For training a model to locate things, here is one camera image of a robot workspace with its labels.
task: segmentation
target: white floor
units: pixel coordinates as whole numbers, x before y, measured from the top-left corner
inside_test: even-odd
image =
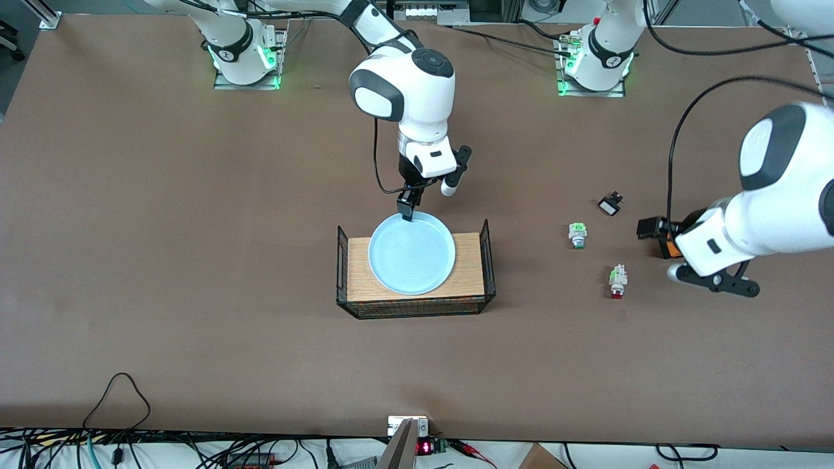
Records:
[[[498,469],[517,469],[524,460],[530,443],[510,441],[468,441],[469,444],[491,459]],[[304,445],[316,456],[319,469],[327,468],[327,457],[324,453],[324,440],[306,440]],[[199,466],[197,454],[185,444],[173,443],[143,443],[133,445],[142,469],[194,469]],[[201,443],[198,445],[205,453],[215,453],[223,450],[229,444]],[[332,440],[336,459],[341,465],[357,462],[362,459],[381,456],[384,444],[372,439]],[[564,448],[559,443],[545,443],[543,445],[551,454],[568,466]],[[115,446],[95,445],[94,450],[102,468],[109,469],[110,456]],[[293,441],[281,441],[273,449],[278,460],[288,457],[295,444]],[[81,468],[94,469],[87,453],[87,448],[81,448]],[[123,446],[125,461],[119,464],[121,469],[137,469],[130,451]],[[711,450],[680,448],[683,456],[704,456]],[[570,444],[570,454],[576,469],[648,469],[656,464],[660,469],[680,469],[676,463],[664,461],[655,453],[653,446],[637,445],[586,445]],[[75,447],[64,447],[53,462],[53,469],[78,469],[78,459]],[[20,453],[13,451],[0,456],[0,467],[14,468],[18,466]],[[46,462],[43,458],[38,469]],[[482,461],[476,461],[461,456],[455,451],[448,450],[433,456],[417,458],[416,469],[435,469],[452,463],[450,469],[491,469]],[[293,459],[282,465],[283,469],[314,469],[310,456],[299,450]],[[686,462],[685,469],[823,469],[834,468],[834,454],[799,451],[759,451],[759,450],[731,450],[720,449],[718,456],[707,462]]]

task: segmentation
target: wire basket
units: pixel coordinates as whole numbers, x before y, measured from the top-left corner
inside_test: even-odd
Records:
[[[401,300],[348,301],[348,236],[339,227],[336,252],[336,305],[357,319],[404,318],[441,315],[477,315],[495,298],[495,273],[492,269],[490,226],[484,220],[479,235],[483,295],[447,296]]]

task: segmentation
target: wires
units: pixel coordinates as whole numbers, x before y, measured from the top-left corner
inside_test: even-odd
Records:
[[[468,444],[462,442],[461,440],[447,439],[446,441],[449,443],[450,448],[459,452],[460,454],[462,454],[466,457],[471,457],[473,459],[477,459],[478,461],[486,462],[487,464],[492,466],[493,469],[498,469],[498,467],[495,465],[494,462],[490,461],[490,459],[488,457],[481,454],[481,452],[476,450],[473,446],[468,445]]]
[[[741,75],[739,77],[728,78],[726,80],[721,80],[720,82],[710,86],[709,88],[705,89],[701,92],[689,106],[686,107],[686,111],[684,111],[683,115],[681,116],[681,120],[678,121],[677,126],[675,127],[675,132],[672,134],[672,140],[669,145],[669,166],[667,168],[667,186],[666,186],[666,219],[671,222],[671,211],[672,211],[672,165],[674,163],[675,158],[675,146],[677,144],[678,134],[681,133],[681,127],[683,127],[683,123],[686,121],[686,118],[689,116],[692,109],[698,104],[707,94],[712,93],[713,91],[721,88],[722,86],[731,84],[731,83],[739,83],[739,82],[759,82],[759,83],[768,83],[768,84],[775,84],[784,86],[786,88],[795,89],[796,91],[802,91],[803,93],[812,94],[817,97],[821,98],[828,98],[834,100],[834,96],[831,96],[827,93],[822,93],[817,89],[808,87],[804,84],[794,83],[788,80],[783,80],[781,78],[775,77],[765,77],[761,75]]]
[[[104,394],[102,394],[101,398],[98,400],[95,407],[93,407],[93,409],[90,411],[90,413],[88,413],[87,416],[84,417],[84,422],[82,422],[82,424],[81,424],[81,427],[84,430],[89,430],[89,428],[87,427],[87,421],[89,421],[90,417],[93,416],[95,411],[98,410],[98,407],[102,405],[102,402],[104,402],[104,398],[107,397],[108,392],[110,392],[110,386],[113,385],[113,382],[119,376],[124,376],[124,377],[126,377],[130,380],[130,384],[133,386],[133,390],[136,391],[136,395],[139,396],[139,399],[141,399],[142,402],[145,403],[145,408],[147,409],[145,411],[145,415],[138,422],[131,425],[128,428],[128,431],[131,431],[134,428],[136,428],[137,426],[142,425],[142,422],[146,421],[148,419],[148,417],[151,416],[151,404],[150,404],[150,402],[148,402],[148,399],[145,398],[145,395],[142,394],[142,392],[139,390],[138,386],[136,386],[136,381],[134,381],[133,377],[130,376],[128,373],[125,373],[124,371],[120,371],[119,373],[116,373],[115,375],[113,375],[112,378],[110,378],[110,381],[108,382],[107,387],[104,388]]]
[[[772,27],[771,25],[762,21],[761,18],[759,18],[758,15],[756,15],[756,12],[754,12],[753,9],[750,8],[749,5],[747,5],[747,2],[745,2],[745,0],[738,0],[738,5],[739,5],[739,7],[741,7],[741,10],[743,10],[745,13],[750,15],[750,18],[752,18],[753,21],[756,22],[756,24],[758,24],[759,26],[764,28],[767,32],[769,32],[769,33],[771,33],[775,36],[778,36],[782,39],[788,40],[788,41],[793,41],[794,40],[794,38],[784,34],[782,31],[779,31],[778,29],[776,29],[776,28]],[[817,47],[813,44],[809,44],[809,43],[806,42],[807,40],[808,40],[808,38],[799,38],[796,42],[801,44],[802,46],[804,46],[806,48],[809,48],[810,50],[812,50],[814,52],[820,53],[820,54],[822,54],[826,57],[829,57],[829,58],[834,58],[834,53],[828,52],[827,50],[819,48],[819,47]]]
[[[674,456],[667,456],[666,454],[664,454],[663,451],[661,451],[661,448],[663,446],[670,448],[672,450],[672,453],[674,453],[675,455]],[[691,447],[711,448],[712,453],[710,453],[710,454],[708,454],[704,457],[681,456],[681,454],[677,450],[677,448],[672,446],[670,443],[657,443],[655,445],[655,452],[657,453],[657,456],[660,456],[660,457],[662,457],[663,459],[665,459],[669,462],[677,462],[680,465],[681,469],[685,469],[683,467],[683,462],[684,461],[706,462],[706,461],[712,461],[713,459],[716,458],[716,456],[718,456],[718,445],[692,445]]]
[[[307,449],[302,441],[299,441],[299,446],[301,446],[301,449],[305,450],[307,454],[309,454],[310,457],[313,459],[313,465],[315,466],[315,469],[319,469],[319,464],[318,462],[316,462],[315,456],[313,456],[313,452]]]
[[[474,34],[475,36],[481,36],[482,38],[493,39],[495,41],[499,41],[501,43],[507,43],[507,44],[510,44],[510,45],[513,45],[513,46],[516,46],[516,47],[519,47],[519,48],[528,48],[528,49],[536,50],[536,51],[540,51],[540,52],[554,53],[554,54],[560,55],[562,57],[570,57],[570,53],[568,53],[567,51],[560,51],[560,50],[556,50],[556,49],[552,49],[552,48],[550,48],[550,49],[541,48],[539,46],[534,46],[532,44],[519,43],[518,41],[513,41],[513,40],[507,39],[507,38],[499,38],[498,36],[493,36],[492,34],[481,33],[479,31],[472,31],[471,29],[461,29],[461,28],[452,28],[452,27],[448,27],[448,28],[451,28],[455,31],[460,31],[462,33]]]
[[[378,146],[379,146],[379,119],[374,118],[374,176],[376,176],[376,184],[379,186],[379,190],[381,190],[383,192],[383,194],[397,194],[397,193],[400,193],[400,192],[405,192],[406,190],[425,189],[425,188],[427,188],[427,187],[429,187],[432,184],[437,182],[437,178],[433,178],[433,179],[431,179],[429,181],[426,181],[424,183],[419,183],[419,184],[415,184],[415,185],[411,185],[411,186],[404,185],[403,187],[401,187],[399,189],[386,189],[382,185],[382,180],[379,179],[379,167],[376,164],[376,150],[377,150]]]
[[[648,10],[648,0],[643,0],[643,18],[646,20],[646,29],[649,30],[649,34],[660,44],[663,48],[671,50],[672,52],[682,53],[684,55],[695,55],[695,56],[702,56],[702,57],[715,57],[720,55],[732,55],[736,53],[748,53],[754,52],[759,50],[765,50],[769,48],[779,48],[781,46],[786,46],[788,44],[802,44],[805,45],[806,41],[818,41],[822,39],[832,39],[834,38],[834,34],[827,34],[824,36],[811,36],[809,38],[803,39],[794,39],[789,38],[787,36],[782,35],[784,38],[787,38],[784,41],[777,41],[775,43],[766,43],[760,44],[757,46],[750,46],[746,48],[735,48],[735,49],[723,49],[723,50],[706,50],[706,51],[698,51],[698,50],[688,50],[678,48],[673,46],[666,41],[664,41],[660,36],[657,35],[657,31],[655,27],[651,25],[651,19],[649,18],[649,10]]]
[[[576,469],[576,464],[573,463],[573,458],[570,457],[570,449],[568,448],[567,442],[563,442],[562,446],[565,447],[565,457],[568,458],[568,464],[570,464],[570,469]]]
[[[539,28],[538,26],[536,26],[536,24],[535,24],[535,23],[533,23],[533,22],[531,22],[531,21],[527,21],[527,20],[525,20],[525,19],[523,19],[523,18],[519,18],[519,19],[518,19],[518,23],[521,23],[521,24],[526,24],[527,26],[529,26],[529,27],[533,28],[533,31],[535,31],[535,32],[536,32],[537,34],[539,34],[541,37],[543,37],[543,38],[548,38],[548,39],[552,39],[552,40],[554,40],[554,41],[558,41],[558,40],[559,40],[559,36],[564,36],[564,35],[566,35],[566,34],[570,34],[570,30],[565,31],[564,33],[560,33],[560,34],[548,34],[548,33],[545,33],[545,31],[544,31],[544,30],[542,30],[541,28]]]
[[[93,452],[93,433],[89,431],[90,429],[89,429],[89,427],[87,427],[87,422],[90,420],[90,417],[93,416],[95,411],[98,410],[98,407],[102,405],[102,402],[104,402],[104,398],[107,397],[108,392],[110,392],[110,386],[113,385],[113,382],[119,376],[125,376],[126,378],[128,378],[130,380],[130,384],[131,384],[131,386],[133,386],[133,390],[136,391],[136,395],[139,396],[139,399],[141,399],[142,402],[144,402],[145,409],[146,409],[145,415],[141,419],[139,419],[138,422],[136,422],[133,425],[129,426],[128,428],[124,429],[120,433],[127,433],[128,431],[131,431],[131,430],[135,429],[137,426],[141,425],[142,422],[146,421],[148,419],[148,417],[151,416],[151,404],[150,404],[150,402],[148,402],[148,399],[145,397],[145,395],[142,394],[142,392],[139,390],[138,386],[136,386],[136,381],[133,380],[133,377],[130,376],[128,373],[125,373],[124,371],[120,371],[119,373],[116,373],[115,375],[113,375],[113,377],[111,377],[110,381],[107,383],[107,387],[104,388],[104,393],[102,394],[101,398],[98,399],[98,402],[96,402],[96,405],[93,407],[93,409],[90,411],[90,413],[88,413],[87,416],[84,417],[84,422],[82,422],[82,424],[81,424],[81,427],[84,430],[88,431],[87,450],[90,453],[90,459],[93,460],[93,465],[95,466],[96,469],[102,469],[102,467],[98,464],[98,460],[96,459],[96,455]],[[136,459],[136,453],[133,452],[133,443],[130,440],[128,440],[128,444],[130,445],[130,453],[133,455],[133,460],[136,461],[136,466],[139,469],[142,469],[142,466],[139,464],[139,460]],[[81,457],[81,453],[80,453],[80,450],[79,450],[79,452],[78,452],[78,458],[79,458],[78,464],[79,465],[81,464],[80,457]]]

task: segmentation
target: white robotic arm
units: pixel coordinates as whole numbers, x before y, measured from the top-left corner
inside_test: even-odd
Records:
[[[232,83],[249,84],[275,68],[269,29],[243,18],[233,0],[203,0],[217,12],[180,0],[145,0],[188,14],[205,36],[219,71]],[[364,113],[399,123],[399,171],[405,186],[398,211],[411,220],[423,189],[439,180],[450,196],[467,169],[471,150],[452,150],[447,119],[455,97],[455,69],[442,53],[403,31],[369,0],[265,0],[276,11],[325,13],[355,32],[371,54],[350,74],[351,98]]]
[[[606,91],[620,82],[634,58],[634,46],[646,28],[641,0],[605,0],[605,3],[605,11],[596,25],[586,24],[575,32],[579,41],[568,47],[572,57],[565,67],[567,75],[592,91]]]
[[[792,103],[747,132],[741,193],[706,208],[675,237],[699,276],[760,255],[834,247],[834,112]]]

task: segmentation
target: table surface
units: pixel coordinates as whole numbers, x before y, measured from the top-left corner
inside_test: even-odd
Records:
[[[489,219],[498,295],[482,315],[360,321],[334,302],[337,225],[368,236],[395,206],[348,95],[364,53],[337,23],[290,49],[280,91],[219,92],[187,18],[66,16],[0,126],[0,424],[80,426],[127,371],[148,428],[381,435],[388,415],[426,414],[466,438],[832,444],[834,252],[755,260],[750,300],[668,281],[634,235],[664,209],[692,98],[743,73],[812,84],[799,48],[691,58],[644,34],[627,98],[570,98],[546,54],[410,26],[457,72],[450,137],[473,148],[470,170],[422,208],[453,232]],[[771,40],[662,33],[704,49]],[[674,215],[736,193],[744,133],[798,98],[758,83],[706,98],[678,142]],[[395,142],[382,123],[389,187]],[[595,207],[612,190],[616,217]],[[619,263],[630,283],[611,300]],[[119,381],[90,425],[142,414]]]

